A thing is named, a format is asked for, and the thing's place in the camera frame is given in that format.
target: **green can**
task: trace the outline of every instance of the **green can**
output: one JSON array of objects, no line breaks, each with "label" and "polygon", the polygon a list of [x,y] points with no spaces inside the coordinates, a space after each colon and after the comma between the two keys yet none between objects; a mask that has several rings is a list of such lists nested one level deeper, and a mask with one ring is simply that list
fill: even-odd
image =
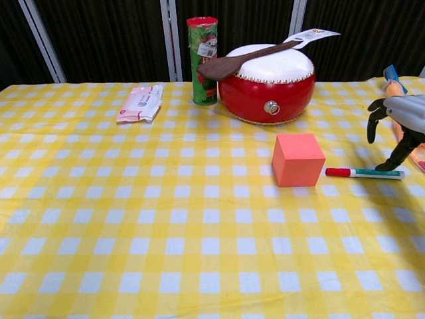
[{"label": "green can", "polygon": [[217,23],[213,17],[187,19],[191,52],[193,102],[211,105],[217,102],[217,82],[197,72],[198,65],[217,57]]}]

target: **drum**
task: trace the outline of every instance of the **drum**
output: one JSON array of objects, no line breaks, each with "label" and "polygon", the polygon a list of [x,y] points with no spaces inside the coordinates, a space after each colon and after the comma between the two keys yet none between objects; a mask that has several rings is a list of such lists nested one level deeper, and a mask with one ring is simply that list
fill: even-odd
[{"label": "drum", "polygon": [[[272,45],[246,45],[227,56],[251,53]],[[238,73],[218,83],[224,106],[246,122],[281,124],[297,118],[313,95],[313,63],[288,49],[245,62]]]}]

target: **background wall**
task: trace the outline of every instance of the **background wall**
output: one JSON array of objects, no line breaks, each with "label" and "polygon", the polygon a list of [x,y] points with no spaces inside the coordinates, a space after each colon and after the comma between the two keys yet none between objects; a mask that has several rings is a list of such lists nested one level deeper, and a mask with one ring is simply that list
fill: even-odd
[{"label": "background wall", "polygon": [[[160,1],[33,1],[69,82],[168,81],[168,41]],[[190,81],[186,19],[218,17],[218,55],[252,43],[280,43],[292,10],[303,0],[168,0],[177,22],[183,80]],[[0,0],[0,90],[10,84],[52,82],[18,0]],[[320,81],[382,76],[394,64],[418,76],[425,65],[423,0],[307,0],[302,29],[342,33],[306,46]]]},{"label": "background wall", "polygon": [[394,64],[399,75],[418,76],[425,65],[425,2],[308,0],[303,29],[341,33],[306,46],[320,81],[357,81],[383,76]]}]

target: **cube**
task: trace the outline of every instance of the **cube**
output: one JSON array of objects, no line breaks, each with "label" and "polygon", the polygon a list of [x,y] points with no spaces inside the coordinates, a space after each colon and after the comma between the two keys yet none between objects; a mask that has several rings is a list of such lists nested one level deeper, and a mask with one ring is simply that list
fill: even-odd
[{"label": "cube", "polygon": [[323,154],[313,134],[278,134],[272,166],[279,187],[315,186]]}]

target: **wipes packet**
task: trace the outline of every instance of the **wipes packet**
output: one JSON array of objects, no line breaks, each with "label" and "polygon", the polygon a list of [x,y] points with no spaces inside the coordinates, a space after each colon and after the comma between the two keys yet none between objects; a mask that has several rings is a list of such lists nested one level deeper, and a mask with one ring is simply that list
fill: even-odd
[{"label": "wipes packet", "polygon": [[162,93],[162,85],[134,88],[117,115],[117,123],[142,120],[152,123],[161,107]]}]

